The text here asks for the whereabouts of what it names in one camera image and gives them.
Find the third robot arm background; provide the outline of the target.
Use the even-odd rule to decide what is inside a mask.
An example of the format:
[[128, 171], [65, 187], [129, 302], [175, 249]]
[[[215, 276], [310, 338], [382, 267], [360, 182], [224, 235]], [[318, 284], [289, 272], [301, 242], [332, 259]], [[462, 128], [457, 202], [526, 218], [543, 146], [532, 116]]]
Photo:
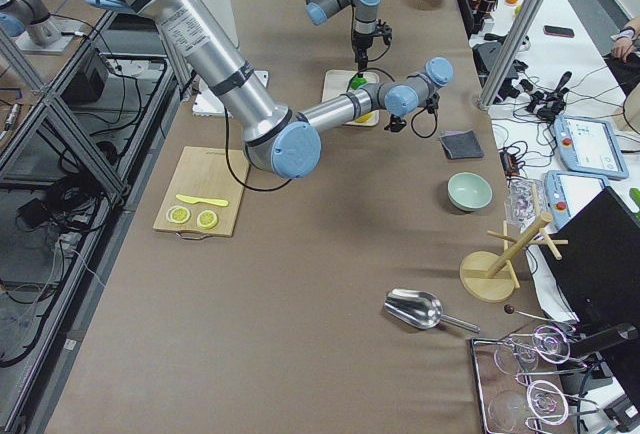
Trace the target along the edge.
[[71, 42], [43, 0], [1, 0], [1, 28], [28, 54], [61, 55]]

